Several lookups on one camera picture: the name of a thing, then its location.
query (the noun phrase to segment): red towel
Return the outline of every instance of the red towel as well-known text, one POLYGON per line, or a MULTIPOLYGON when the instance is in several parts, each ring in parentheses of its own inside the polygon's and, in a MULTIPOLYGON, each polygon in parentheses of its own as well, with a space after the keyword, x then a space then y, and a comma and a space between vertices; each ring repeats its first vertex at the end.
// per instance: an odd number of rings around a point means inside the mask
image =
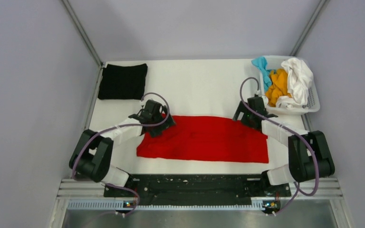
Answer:
POLYGON ((212 116, 173 116, 175 126, 152 138, 137 156, 180 160, 268 163, 267 136, 240 121, 212 116))

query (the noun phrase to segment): gray wall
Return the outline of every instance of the gray wall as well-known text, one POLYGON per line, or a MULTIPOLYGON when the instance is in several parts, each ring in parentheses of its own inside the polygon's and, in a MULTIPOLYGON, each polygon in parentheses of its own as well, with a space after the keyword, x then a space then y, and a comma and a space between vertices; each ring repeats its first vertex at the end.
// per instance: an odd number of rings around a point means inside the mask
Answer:
POLYGON ((288 55, 319 0, 71 0, 103 61, 288 55))
POLYGON ((58 0, 0 0, 0 228, 48 225, 97 66, 58 0))
POLYGON ((326 134, 356 227, 365 227, 365 1, 331 1, 299 56, 321 102, 312 124, 326 134))

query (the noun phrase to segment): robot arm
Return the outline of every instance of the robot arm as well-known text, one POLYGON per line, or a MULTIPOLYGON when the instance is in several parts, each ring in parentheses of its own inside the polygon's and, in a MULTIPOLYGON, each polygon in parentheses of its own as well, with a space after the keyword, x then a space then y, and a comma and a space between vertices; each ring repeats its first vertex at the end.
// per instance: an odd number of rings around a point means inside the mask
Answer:
MULTIPOLYGON (((242 102, 233 117, 233 120, 238 120, 238 117, 243 113, 240 120, 244 125, 261 131, 278 140, 281 144, 288 148, 288 164, 281 167, 266 170, 261 174, 261 182, 264 189, 271 186, 281 185, 289 182, 304 182, 315 178, 315 168, 313 160, 310 156, 310 151, 307 150, 306 145, 293 133, 283 129, 284 125, 277 116, 268 114, 265 109, 265 101, 262 97, 255 96, 247 100, 248 106, 257 113, 269 118, 280 125, 276 125, 267 120, 264 120, 252 112, 250 112, 242 102)), ((320 131, 308 132, 306 130, 297 129, 293 126, 285 124, 286 127, 301 135, 310 144, 314 150, 317 163, 319 167, 319 175, 321 177, 330 176, 335 172, 335 166, 331 158, 331 153, 325 136, 320 131)))
MULTIPOLYGON (((145 132, 148 132, 152 137, 162 134, 170 126, 175 125, 171 115, 161 125, 156 127, 144 127, 141 124, 155 124, 164 120, 162 113, 167 116, 167 107, 160 103, 149 100, 146 102, 143 109, 138 114, 130 115, 126 120, 117 124, 116 126, 124 124, 136 124, 134 126, 127 126, 122 128, 115 128, 112 131, 106 132, 95 138, 83 152, 79 163, 76 166, 76 171, 83 176, 88 177, 94 182, 111 183, 116 186, 124 186, 129 178, 129 174, 111 164, 111 155, 114 146, 126 142, 127 140, 138 137, 145 132)), ((90 129, 85 130, 77 143, 75 151, 69 161, 69 167, 72 168, 76 157, 81 153, 81 150, 87 141, 95 135, 90 129)))

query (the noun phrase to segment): black cloth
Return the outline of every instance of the black cloth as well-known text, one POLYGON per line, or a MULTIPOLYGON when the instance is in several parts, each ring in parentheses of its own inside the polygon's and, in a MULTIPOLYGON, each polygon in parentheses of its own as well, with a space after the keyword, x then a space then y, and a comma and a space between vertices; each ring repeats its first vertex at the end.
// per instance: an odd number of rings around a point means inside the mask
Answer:
POLYGON ((97 97, 100 100, 140 100, 144 95, 146 73, 146 64, 129 67, 109 64, 103 69, 103 78, 97 97))

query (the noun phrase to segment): orange cloth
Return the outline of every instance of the orange cloth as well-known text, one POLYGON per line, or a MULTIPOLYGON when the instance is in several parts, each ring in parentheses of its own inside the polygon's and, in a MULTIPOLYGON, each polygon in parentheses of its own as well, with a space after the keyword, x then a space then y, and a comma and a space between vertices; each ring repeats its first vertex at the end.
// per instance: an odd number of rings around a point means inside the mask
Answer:
POLYGON ((276 107, 276 102, 280 96, 289 96, 288 94, 288 74, 284 69, 277 69, 271 71, 269 77, 272 81, 272 85, 269 87, 265 96, 268 98, 268 105, 271 107, 276 107))

